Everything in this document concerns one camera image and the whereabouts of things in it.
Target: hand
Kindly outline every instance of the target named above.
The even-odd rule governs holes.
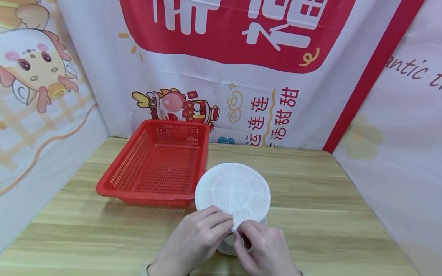
[[[241,234],[250,241],[252,252],[247,253]],[[233,248],[243,269],[251,276],[301,276],[281,229],[244,221],[235,232]]]
[[[148,269],[149,276],[186,276],[210,259],[231,233],[233,217],[215,206],[184,217]]]

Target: cartoon eye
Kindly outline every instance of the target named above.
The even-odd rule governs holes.
[[[25,70],[25,71],[29,71],[30,70],[30,64],[27,60],[20,58],[18,60],[19,66],[21,69]]]
[[[50,56],[48,53],[46,53],[46,52],[42,52],[42,58],[43,58],[46,62],[51,62],[51,61],[52,61],[51,56]]]

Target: red stripe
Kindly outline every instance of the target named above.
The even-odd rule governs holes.
[[[323,150],[333,153],[425,0],[402,0]]]

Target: banner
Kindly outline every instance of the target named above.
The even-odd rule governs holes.
[[[399,42],[379,46],[407,2],[59,5],[111,135],[128,138],[143,120],[158,118],[206,123],[211,142],[322,149],[350,123],[330,137],[346,105],[356,112],[362,103],[351,105],[351,96],[364,99],[373,85],[355,91],[364,70],[377,77]],[[405,27],[394,37],[414,14],[399,16]],[[377,49],[385,60],[367,67]]]

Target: cartoon character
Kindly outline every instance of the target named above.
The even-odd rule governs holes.
[[[0,33],[23,28],[43,30],[48,23],[49,12],[38,4],[40,1],[0,1]]]
[[[188,92],[187,96],[189,99],[176,88],[147,92],[146,95],[138,91],[132,93],[138,107],[150,109],[152,119],[200,122],[208,124],[212,131],[215,128],[213,121],[217,121],[220,114],[218,106],[210,107],[206,100],[196,99],[197,91]]]
[[[79,91],[71,57],[58,36],[46,30],[20,29],[0,34],[0,84],[12,87],[26,105],[38,95],[37,110],[46,112],[52,99]]]

